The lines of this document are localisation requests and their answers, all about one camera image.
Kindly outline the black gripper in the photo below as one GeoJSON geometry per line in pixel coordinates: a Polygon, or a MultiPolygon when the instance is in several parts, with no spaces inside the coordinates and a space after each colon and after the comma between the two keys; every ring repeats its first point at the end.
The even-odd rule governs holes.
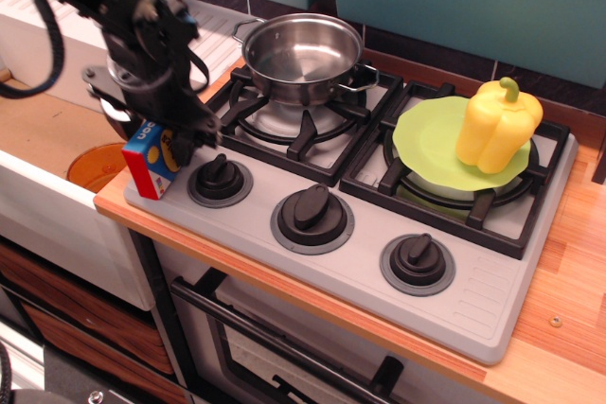
{"type": "Polygon", "coordinates": [[[207,85],[192,86],[192,65],[208,75],[202,61],[187,58],[184,64],[146,79],[113,60],[105,66],[85,68],[82,78],[122,139],[129,141],[145,121],[163,125],[174,132],[171,147],[177,165],[188,166],[197,149],[216,148],[221,143],[221,121],[198,98],[207,85]]]}

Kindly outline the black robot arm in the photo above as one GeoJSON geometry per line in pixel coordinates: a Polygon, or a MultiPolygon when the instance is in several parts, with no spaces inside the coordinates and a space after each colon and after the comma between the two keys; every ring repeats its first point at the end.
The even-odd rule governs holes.
{"type": "MultiPolygon", "coordinates": [[[[180,166],[196,149],[221,142],[219,118],[198,98],[190,70],[203,75],[205,63],[190,49],[199,36],[183,0],[59,0],[95,21],[106,43],[111,66],[104,76],[87,77],[92,94],[115,109],[163,125],[173,132],[173,155],[180,166]]],[[[6,84],[8,99],[33,97],[59,79],[65,61],[63,38],[48,0],[33,0],[46,26],[52,64],[48,77],[29,89],[6,84]]]]}

